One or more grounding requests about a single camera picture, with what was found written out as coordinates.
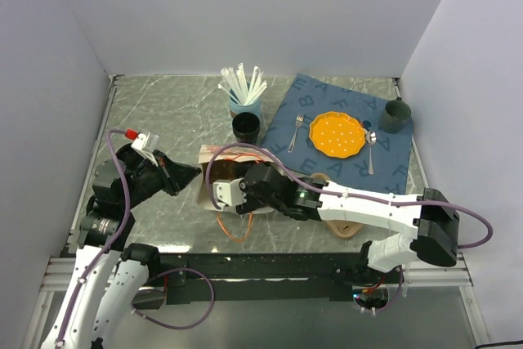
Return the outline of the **brown paper takeout bag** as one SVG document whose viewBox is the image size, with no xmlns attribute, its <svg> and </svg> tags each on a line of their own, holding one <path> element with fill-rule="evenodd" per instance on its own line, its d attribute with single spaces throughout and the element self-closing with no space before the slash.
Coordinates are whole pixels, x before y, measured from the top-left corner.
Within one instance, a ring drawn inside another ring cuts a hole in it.
<svg viewBox="0 0 523 349">
<path fill-rule="evenodd" d="M 217 214 L 217 224 L 224 234 L 236 243 L 244 242 L 250 235 L 254 218 L 272 213 L 274 209 L 247 196 L 239 187 L 240 180 L 255 164 L 268 163 L 277 173 L 283 171 L 277 162 L 255 149 L 232 147 L 220 154 L 218 145 L 202 145 L 198 164 L 202 169 L 202 181 L 197 204 L 206 211 Z M 230 233 L 222 217 L 235 216 L 247 220 L 243 235 Z"/>
</svg>

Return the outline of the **brown cardboard cup carrier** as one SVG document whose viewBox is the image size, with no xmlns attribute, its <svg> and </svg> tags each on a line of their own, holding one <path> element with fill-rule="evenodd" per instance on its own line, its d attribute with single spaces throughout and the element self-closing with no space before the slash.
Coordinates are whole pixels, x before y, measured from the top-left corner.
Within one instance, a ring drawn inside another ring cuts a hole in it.
<svg viewBox="0 0 523 349">
<path fill-rule="evenodd" d="M 310 176 L 313 181 L 330 181 L 330 178 L 323 173 L 313 173 Z M 340 239 L 350 239 L 355 236 L 362 228 L 363 224 L 353 221 L 325 221 L 324 224 L 331 232 Z"/>
</svg>

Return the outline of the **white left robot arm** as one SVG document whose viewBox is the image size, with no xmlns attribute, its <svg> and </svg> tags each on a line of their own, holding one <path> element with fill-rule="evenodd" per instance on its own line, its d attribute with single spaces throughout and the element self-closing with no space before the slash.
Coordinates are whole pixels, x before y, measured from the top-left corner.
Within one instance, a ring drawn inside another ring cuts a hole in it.
<svg viewBox="0 0 523 349">
<path fill-rule="evenodd" d="M 79 224 L 74 270 L 44 348 L 107 348 L 138 289 L 162 275 L 160 252 L 129 244 L 132 208 L 162 191 L 176 196 L 200 168 L 155 150 L 149 158 L 125 145 L 97 166 L 86 215 Z"/>
</svg>

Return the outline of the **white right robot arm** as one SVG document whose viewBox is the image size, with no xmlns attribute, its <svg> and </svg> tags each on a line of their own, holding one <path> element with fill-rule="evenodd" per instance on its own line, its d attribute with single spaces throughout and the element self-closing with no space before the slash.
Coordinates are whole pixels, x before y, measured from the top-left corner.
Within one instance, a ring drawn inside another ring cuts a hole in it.
<svg viewBox="0 0 523 349">
<path fill-rule="evenodd" d="M 370 240 L 360 250 L 357 271 L 366 282 L 415 261 L 439 267 L 457 262 L 459 215 L 438 190 L 382 194 L 282 174 L 268 163 L 254 164 L 236 187 L 245 198 L 244 211 L 269 207 L 297 221 L 348 221 L 388 230 L 387 238 Z"/>
</svg>

